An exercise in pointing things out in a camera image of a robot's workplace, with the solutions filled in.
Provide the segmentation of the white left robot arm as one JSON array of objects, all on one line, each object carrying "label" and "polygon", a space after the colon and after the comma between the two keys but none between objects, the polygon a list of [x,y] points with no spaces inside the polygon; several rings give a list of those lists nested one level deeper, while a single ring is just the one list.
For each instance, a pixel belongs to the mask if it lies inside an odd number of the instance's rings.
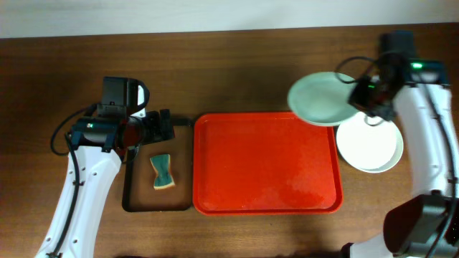
[{"label": "white left robot arm", "polygon": [[105,201],[126,153],[174,137],[169,110],[110,117],[95,108],[65,134],[65,183],[38,257],[92,257]]}]

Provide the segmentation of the green and yellow sponge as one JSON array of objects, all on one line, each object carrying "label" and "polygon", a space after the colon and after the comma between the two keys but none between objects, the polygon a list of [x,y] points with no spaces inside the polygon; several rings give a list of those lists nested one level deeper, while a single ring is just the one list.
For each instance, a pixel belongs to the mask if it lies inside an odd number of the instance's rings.
[{"label": "green and yellow sponge", "polygon": [[163,190],[175,186],[174,178],[171,173],[171,156],[161,154],[150,158],[151,165],[155,172],[153,188]]}]

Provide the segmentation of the white plate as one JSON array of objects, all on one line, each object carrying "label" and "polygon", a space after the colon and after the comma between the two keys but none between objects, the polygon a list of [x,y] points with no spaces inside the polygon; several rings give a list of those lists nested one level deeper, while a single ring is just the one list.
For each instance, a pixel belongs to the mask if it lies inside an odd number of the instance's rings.
[{"label": "white plate", "polygon": [[344,160],[378,168],[393,156],[397,131],[393,122],[359,112],[337,128],[336,144]]}]

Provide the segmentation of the light blue plate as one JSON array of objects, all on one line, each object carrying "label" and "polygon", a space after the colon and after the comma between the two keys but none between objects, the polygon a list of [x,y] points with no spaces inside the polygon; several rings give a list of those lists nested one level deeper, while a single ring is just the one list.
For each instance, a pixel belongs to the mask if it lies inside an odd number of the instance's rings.
[{"label": "light blue plate", "polygon": [[386,162],[383,166],[380,166],[378,168],[365,168],[363,165],[359,165],[357,162],[351,162],[346,160],[346,162],[355,167],[356,169],[366,172],[366,173],[383,173],[385,171],[388,171],[392,168],[394,168],[399,161],[401,160],[402,154],[404,152],[404,141],[402,134],[397,131],[396,133],[396,148],[394,151],[393,156],[390,158],[388,162]]}]

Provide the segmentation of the pale green plate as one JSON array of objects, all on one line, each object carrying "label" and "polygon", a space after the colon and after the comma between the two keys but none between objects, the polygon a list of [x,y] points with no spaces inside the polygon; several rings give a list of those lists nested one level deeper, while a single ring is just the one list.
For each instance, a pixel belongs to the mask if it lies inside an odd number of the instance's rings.
[{"label": "pale green plate", "polygon": [[317,72],[297,80],[288,91],[290,110],[301,120],[317,126],[340,125],[358,110],[348,104],[354,84],[345,84],[334,72]]}]

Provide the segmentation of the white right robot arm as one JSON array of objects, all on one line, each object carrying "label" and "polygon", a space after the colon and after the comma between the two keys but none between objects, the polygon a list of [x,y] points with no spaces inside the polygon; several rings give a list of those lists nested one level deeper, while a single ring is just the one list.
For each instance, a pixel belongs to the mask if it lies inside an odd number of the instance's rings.
[{"label": "white right robot arm", "polygon": [[389,32],[353,84],[350,105],[370,117],[400,119],[413,197],[387,213],[381,234],[344,245],[340,257],[457,257],[458,137],[444,64],[420,59],[412,32]]}]

